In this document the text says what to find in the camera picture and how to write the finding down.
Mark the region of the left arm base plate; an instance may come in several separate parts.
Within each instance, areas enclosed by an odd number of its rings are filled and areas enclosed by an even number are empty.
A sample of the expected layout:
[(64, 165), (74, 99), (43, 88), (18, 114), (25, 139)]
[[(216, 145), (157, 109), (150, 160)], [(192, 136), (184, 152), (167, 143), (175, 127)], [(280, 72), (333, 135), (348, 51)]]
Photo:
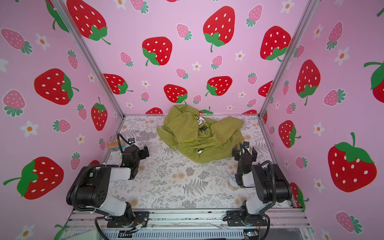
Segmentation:
[(145, 228), (149, 220), (150, 212), (138, 211), (125, 213), (121, 217), (111, 217), (108, 220), (108, 228)]

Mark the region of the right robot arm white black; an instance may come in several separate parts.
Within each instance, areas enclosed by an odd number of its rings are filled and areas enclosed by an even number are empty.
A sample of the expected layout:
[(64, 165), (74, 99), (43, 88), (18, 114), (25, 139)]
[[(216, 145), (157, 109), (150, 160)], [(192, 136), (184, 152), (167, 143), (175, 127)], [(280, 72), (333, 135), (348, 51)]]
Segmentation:
[(280, 167), (271, 161), (256, 164), (257, 151), (250, 143), (244, 141), (232, 150), (232, 156), (238, 162), (237, 172), (229, 178), (229, 186), (239, 188), (254, 188), (256, 194), (244, 201), (238, 213), (228, 214), (226, 221), (241, 221), (251, 226), (266, 218), (266, 211), (276, 203), (282, 203), (292, 198), (293, 193)]

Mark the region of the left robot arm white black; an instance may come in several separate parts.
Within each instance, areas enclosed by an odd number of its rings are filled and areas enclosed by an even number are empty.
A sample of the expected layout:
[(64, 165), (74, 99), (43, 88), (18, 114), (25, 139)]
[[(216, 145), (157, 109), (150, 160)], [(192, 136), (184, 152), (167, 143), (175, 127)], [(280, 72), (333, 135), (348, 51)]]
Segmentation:
[(66, 196), (66, 202), (78, 212), (104, 215), (108, 227), (128, 227), (139, 220), (128, 202), (108, 194), (109, 185), (118, 181), (130, 181), (139, 172), (140, 161), (150, 156), (149, 149), (140, 149), (135, 139), (125, 139), (117, 134), (122, 157), (120, 165), (99, 164), (83, 167)]

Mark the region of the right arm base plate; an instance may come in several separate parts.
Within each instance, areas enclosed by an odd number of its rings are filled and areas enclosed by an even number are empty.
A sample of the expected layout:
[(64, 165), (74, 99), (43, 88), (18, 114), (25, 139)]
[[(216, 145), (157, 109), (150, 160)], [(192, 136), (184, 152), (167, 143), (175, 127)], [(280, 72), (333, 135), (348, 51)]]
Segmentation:
[(261, 215), (249, 215), (241, 211), (226, 211), (223, 221), (230, 227), (266, 227), (267, 217)]

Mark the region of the green zip-up jacket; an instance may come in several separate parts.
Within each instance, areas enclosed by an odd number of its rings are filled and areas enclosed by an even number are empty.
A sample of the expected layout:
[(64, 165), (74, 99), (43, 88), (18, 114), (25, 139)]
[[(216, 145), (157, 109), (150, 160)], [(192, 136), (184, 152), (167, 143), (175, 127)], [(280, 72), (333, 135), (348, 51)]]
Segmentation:
[(219, 121), (201, 116), (189, 105), (171, 108), (164, 124), (157, 127), (159, 137), (174, 151), (198, 164), (230, 158), (232, 150), (244, 141), (244, 121), (226, 117)]

